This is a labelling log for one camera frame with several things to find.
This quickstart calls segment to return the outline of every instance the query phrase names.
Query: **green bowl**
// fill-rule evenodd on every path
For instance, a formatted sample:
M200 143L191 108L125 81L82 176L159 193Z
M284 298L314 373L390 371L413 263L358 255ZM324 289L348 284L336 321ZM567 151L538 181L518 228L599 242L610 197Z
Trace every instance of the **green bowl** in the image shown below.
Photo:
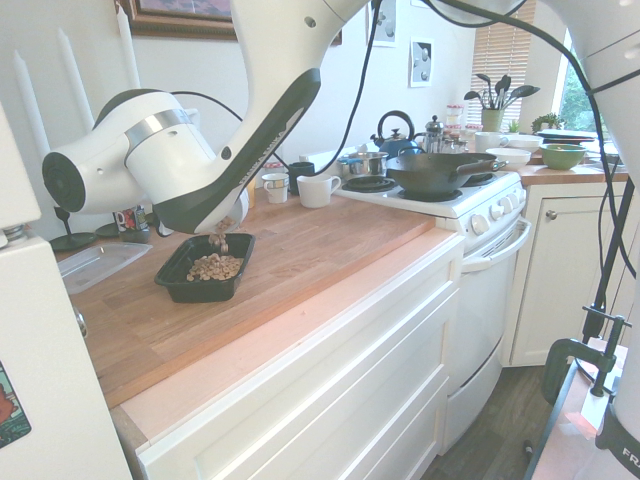
M545 143L540 145L542 161L553 170L569 170L579 164L584 158L586 148L580 145L563 143Z

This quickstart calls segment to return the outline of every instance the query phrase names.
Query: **cabinet door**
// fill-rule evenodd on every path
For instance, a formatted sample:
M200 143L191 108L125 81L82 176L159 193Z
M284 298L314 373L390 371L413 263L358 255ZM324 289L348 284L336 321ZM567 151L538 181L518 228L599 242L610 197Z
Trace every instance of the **cabinet door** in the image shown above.
M542 199L511 365L543 365L554 341L582 338L582 306L593 302L593 285L600 276L597 230L601 200ZM608 211L605 208L602 218L605 254L611 223Z

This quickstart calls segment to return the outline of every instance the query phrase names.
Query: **magnet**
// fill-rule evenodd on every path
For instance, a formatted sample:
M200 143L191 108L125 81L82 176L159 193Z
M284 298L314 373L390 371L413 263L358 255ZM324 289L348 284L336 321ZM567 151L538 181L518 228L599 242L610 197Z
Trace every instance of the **magnet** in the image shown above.
M19 440L30 431L29 420L0 362L0 448Z

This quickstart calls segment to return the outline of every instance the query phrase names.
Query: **plastic container lid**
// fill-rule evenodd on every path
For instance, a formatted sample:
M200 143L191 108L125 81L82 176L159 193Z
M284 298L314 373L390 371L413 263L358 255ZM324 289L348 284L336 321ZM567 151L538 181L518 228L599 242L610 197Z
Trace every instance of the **plastic container lid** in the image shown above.
M139 243L103 243L58 263L69 295L84 292L151 250Z

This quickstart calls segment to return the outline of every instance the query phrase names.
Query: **food tray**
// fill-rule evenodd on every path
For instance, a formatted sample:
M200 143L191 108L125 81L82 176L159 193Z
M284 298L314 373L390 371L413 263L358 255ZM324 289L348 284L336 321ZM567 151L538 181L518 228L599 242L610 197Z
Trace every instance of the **food tray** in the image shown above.
M84 292L134 262L152 248L139 243L103 243L58 263L69 295Z
M209 235L201 235L190 238L178 247L157 273L155 282L167 287L171 299L176 303L223 302L231 299L240 284L256 238L247 233L229 233L226 240L228 255L244 258L235 277L227 280L187 280L187 273L195 260L203 255L219 253L217 247L209 244Z

